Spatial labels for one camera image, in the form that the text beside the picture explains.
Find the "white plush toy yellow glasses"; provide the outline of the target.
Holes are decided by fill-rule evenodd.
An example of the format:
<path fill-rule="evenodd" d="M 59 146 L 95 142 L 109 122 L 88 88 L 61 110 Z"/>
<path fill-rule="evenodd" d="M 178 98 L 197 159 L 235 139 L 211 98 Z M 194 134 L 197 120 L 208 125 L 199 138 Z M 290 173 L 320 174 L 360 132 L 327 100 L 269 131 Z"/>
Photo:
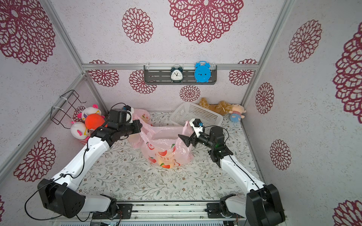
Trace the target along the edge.
<path fill-rule="evenodd" d="M 85 121 L 86 118 L 92 114 L 98 114 L 102 116 L 102 111 L 99 109 L 98 105 L 93 104 L 92 106 L 85 108 L 80 113 L 77 113 L 76 117 L 82 121 Z"/>

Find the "pink plastic bag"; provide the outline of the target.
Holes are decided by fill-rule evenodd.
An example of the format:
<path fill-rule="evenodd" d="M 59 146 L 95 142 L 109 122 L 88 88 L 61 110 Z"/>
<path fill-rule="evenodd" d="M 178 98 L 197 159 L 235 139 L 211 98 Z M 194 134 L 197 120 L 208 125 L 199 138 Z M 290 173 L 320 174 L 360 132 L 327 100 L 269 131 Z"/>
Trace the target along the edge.
<path fill-rule="evenodd" d="M 192 161 L 192 146 L 186 147 L 179 134 L 191 136 L 193 129 L 187 121 L 184 126 L 154 127 L 142 122 L 138 134 L 130 135 L 128 141 L 135 149 L 140 149 L 144 158 L 151 164 L 160 166 L 161 161 L 170 161 L 171 169 Z"/>
<path fill-rule="evenodd" d="M 140 120 L 150 126 L 153 126 L 150 113 L 144 109 L 134 109 L 133 120 Z"/>

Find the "dark green alarm clock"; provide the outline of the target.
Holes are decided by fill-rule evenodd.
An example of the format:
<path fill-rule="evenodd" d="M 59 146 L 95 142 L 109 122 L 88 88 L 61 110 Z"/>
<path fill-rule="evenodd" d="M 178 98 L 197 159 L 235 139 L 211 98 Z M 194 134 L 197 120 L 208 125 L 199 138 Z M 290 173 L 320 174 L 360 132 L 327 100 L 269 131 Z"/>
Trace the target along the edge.
<path fill-rule="evenodd" d="M 183 68 L 182 67 L 172 67 L 171 68 L 171 82 L 178 83 L 183 81 Z"/>

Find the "white pink striped plush toy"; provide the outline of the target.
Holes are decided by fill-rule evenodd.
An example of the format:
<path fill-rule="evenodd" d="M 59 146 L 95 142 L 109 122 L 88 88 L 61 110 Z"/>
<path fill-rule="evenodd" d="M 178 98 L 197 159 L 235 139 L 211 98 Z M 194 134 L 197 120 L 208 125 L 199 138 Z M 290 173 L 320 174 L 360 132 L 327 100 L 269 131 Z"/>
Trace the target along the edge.
<path fill-rule="evenodd" d="M 72 122 L 70 128 L 72 135 L 79 140 L 83 145 L 87 144 L 88 139 L 90 138 L 91 130 L 88 129 L 83 122 Z"/>

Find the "blue alarm clock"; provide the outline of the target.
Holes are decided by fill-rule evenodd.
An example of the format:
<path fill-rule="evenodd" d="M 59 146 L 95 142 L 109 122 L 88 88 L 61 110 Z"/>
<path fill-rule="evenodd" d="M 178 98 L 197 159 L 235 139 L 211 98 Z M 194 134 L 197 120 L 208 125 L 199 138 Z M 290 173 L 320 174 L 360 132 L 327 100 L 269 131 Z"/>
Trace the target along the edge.
<path fill-rule="evenodd" d="M 196 82 L 209 82 L 211 77 L 210 64 L 206 61 L 200 61 L 195 64 L 194 78 Z"/>

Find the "brown plush teddy bear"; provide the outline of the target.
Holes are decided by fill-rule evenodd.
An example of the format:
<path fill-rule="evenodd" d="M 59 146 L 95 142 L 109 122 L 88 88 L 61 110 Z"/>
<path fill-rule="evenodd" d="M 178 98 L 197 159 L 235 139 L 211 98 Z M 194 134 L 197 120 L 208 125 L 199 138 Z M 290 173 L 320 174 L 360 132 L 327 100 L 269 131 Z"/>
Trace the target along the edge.
<path fill-rule="evenodd" d="M 206 98 L 201 99 L 199 106 L 222 116 L 228 114 L 232 110 L 232 105 L 226 101 L 220 101 L 217 104 L 209 104 Z"/>

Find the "small doll blue outfit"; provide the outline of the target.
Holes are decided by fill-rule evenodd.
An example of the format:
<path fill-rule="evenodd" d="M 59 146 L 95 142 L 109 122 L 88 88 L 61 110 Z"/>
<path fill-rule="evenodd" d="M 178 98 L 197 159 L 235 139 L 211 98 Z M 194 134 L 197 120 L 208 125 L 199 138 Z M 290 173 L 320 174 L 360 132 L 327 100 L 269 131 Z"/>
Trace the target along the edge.
<path fill-rule="evenodd" d="M 229 111 L 230 120 L 232 122 L 240 122 L 241 119 L 245 118 L 243 114 L 246 112 L 247 110 L 243 106 L 239 104 L 232 104 L 232 108 Z"/>

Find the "white plastic lattice basket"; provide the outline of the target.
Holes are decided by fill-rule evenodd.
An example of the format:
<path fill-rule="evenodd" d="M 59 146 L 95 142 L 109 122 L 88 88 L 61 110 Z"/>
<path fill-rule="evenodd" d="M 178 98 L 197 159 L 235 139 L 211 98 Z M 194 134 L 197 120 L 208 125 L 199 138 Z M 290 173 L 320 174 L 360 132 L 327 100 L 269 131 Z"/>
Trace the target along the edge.
<path fill-rule="evenodd" d="M 200 119 L 206 126 L 221 126 L 223 116 L 191 102 L 182 103 L 170 116 L 170 121 L 183 126 L 186 121 Z"/>

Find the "grey wall shelf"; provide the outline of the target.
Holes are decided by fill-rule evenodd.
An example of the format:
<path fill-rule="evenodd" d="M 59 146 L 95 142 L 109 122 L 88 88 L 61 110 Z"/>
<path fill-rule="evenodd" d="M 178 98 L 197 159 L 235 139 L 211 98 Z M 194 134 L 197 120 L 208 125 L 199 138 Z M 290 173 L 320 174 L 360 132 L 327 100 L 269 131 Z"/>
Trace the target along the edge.
<path fill-rule="evenodd" d="M 194 66 L 144 66 L 144 82 L 147 85 L 214 85 L 217 81 L 217 66 L 210 68 L 208 82 L 197 82 Z"/>

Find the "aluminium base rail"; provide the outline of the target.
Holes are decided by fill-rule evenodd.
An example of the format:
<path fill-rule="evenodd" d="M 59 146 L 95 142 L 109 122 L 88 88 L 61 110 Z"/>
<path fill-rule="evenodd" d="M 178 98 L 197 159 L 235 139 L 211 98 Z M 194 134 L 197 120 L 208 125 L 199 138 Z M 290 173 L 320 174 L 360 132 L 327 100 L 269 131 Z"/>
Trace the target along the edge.
<path fill-rule="evenodd" d="M 115 217 L 80 213 L 74 218 L 59 217 L 49 226 L 249 226 L 237 214 L 221 214 L 218 201 L 118 202 Z"/>

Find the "orange plush dinosaur toy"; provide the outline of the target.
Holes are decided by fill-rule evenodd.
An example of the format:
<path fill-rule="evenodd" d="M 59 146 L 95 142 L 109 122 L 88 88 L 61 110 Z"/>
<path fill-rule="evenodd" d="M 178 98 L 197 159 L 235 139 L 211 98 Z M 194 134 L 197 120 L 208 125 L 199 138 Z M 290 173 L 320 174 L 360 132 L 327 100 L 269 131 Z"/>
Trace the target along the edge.
<path fill-rule="evenodd" d="M 105 117 L 98 114 L 91 114 L 85 119 L 85 126 L 87 129 L 96 130 L 98 127 L 105 123 Z"/>

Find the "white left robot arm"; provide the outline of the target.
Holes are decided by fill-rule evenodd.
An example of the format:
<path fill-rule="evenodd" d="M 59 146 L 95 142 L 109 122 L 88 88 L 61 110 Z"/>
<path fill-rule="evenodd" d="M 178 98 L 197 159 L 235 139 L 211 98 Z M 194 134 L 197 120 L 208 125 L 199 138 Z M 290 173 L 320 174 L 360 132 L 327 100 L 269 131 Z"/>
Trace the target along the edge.
<path fill-rule="evenodd" d="M 77 189 L 85 174 L 121 138 L 141 132 L 142 124 L 133 119 L 128 105 L 111 109 L 106 121 L 90 135 L 82 150 L 52 179 L 42 179 L 37 188 L 43 207 L 66 218 L 79 213 L 98 212 L 111 218 L 119 211 L 115 198 L 107 195 L 85 196 Z"/>

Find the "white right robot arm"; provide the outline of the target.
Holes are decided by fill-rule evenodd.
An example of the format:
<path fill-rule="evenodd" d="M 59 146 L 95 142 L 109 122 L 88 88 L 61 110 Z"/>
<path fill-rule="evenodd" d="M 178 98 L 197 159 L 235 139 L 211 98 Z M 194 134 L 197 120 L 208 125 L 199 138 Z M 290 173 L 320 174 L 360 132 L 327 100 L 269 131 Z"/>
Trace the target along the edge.
<path fill-rule="evenodd" d="M 220 214 L 230 218 L 233 215 L 244 217 L 251 226 L 276 226 L 286 220 L 278 189 L 273 184 L 265 184 L 243 167 L 224 139 L 224 128 L 213 126 L 209 134 L 204 127 L 194 128 L 191 136 L 179 135 L 189 146 L 202 144 L 209 148 L 209 156 L 241 188 L 246 198 L 235 194 L 220 199 Z"/>

